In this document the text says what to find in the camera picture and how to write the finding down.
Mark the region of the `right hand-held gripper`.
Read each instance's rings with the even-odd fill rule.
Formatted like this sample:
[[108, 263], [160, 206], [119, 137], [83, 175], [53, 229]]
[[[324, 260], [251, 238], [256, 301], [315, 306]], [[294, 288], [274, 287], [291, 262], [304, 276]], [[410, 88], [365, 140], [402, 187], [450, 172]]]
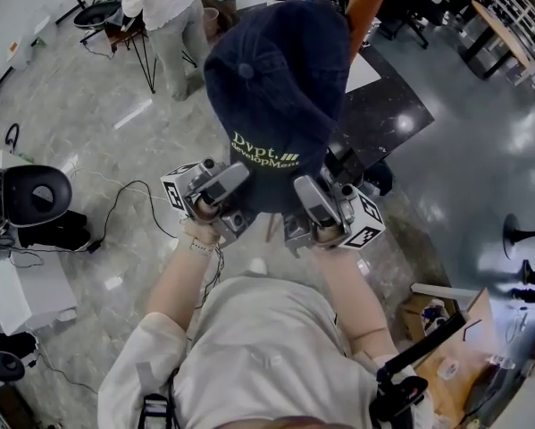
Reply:
[[333, 181], [326, 169], [295, 178], [293, 186], [301, 208], [284, 218], [284, 240], [295, 257], [313, 246], [360, 250], [385, 231], [376, 204], [354, 185]]

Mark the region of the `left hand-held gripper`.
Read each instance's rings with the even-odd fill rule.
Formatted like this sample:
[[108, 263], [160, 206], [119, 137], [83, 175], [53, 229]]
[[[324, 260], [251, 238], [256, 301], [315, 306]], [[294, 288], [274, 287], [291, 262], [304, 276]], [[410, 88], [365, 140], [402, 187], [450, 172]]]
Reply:
[[248, 228], [250, 219], [236, 200], [236, 193], [249, 177], [241, 163], [227, 165], [211, 157], [184, 164], [161, 178], [170, 205], [180, 216], [211, 225], [229, 246]]

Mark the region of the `person's left hand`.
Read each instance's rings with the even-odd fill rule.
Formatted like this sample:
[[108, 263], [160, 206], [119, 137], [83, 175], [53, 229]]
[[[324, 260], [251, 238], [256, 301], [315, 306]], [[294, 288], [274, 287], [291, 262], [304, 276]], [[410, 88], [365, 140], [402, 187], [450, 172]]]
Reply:
[[210, 246], [215, 246], [222, 237], [211, 225], [195, 223], [190, 219], [184, 223], [183, 230], [188, 236]]

